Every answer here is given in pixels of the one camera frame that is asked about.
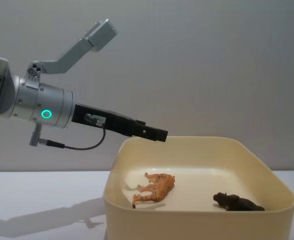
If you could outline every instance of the robotic arm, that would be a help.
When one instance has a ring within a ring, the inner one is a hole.
[[[70,122],[103,128],[104,137],[105,130],[110,130],[128,137],[165,142],[168,134],[165,130],[146,126],[145,122],[115,112],[77,104],[73,92],[40,82],[41,74],[67,72],[86,53],[100,51],[116,35],[108,19],[96,22],[58,60],[31,62],[25,77],[12,75],[8,61],[0,57],[0,116],[33,121],[35,129],[29,143],[31,146],[40,143],[64,148],[61,143],[41,139],[41,130],[43,125],[63,129]]]

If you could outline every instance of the white table surface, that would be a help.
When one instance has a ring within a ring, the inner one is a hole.
[[[275,174],[294,192],[294,171]],[[0,172],[0,240],[107,240],[102,196],[108,175]]]

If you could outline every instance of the beige container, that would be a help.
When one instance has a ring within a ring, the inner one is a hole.
[[[149,184],[145,172],[174,175],[175,187],[163,201],[133,209],[135,188]],[[213,200],[218,192],[266,211],[225,211]],[[288,187],[241,143],[223,137],[125,141],[104,199],[108,240],[288,240],[294,215]]]

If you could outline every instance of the orange toy dinosaur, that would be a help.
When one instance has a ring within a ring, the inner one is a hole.
[[[145,177],[151,183],[148,186],[137,186],[139,192],[151,192],[150,195],[141,196],[140,194],[134,195],[132,197],[132,207],[135,209],[136,202],[146,202],[146,201],[154,201],[159,202],[163,200],[167,194],[173,189],[175,186],[175,176],[171,176],[166,173],[161,174],[151,174],[149,175],[145,172]]]

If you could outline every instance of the black cable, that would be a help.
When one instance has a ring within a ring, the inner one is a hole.
[[[91,149],[97,148],[99,145],[101,145],[105,139],[105,136],[106,136],[105,126],[102,125],[100,128],[102,128],[102,130],[103,130],[103,135],[102,135],[101,140],[96,145],[90,146],[90,147],[81,148],[81,147],[66,146],[63,143],[48,140],[48,139],[42,139],[42,138],[39,140],[39,143],[46,145],[46,146],[50,146],[50,147],[60,148],[60,149],[71,149],[71,150],[79,150],[79,151],[91,150]]]

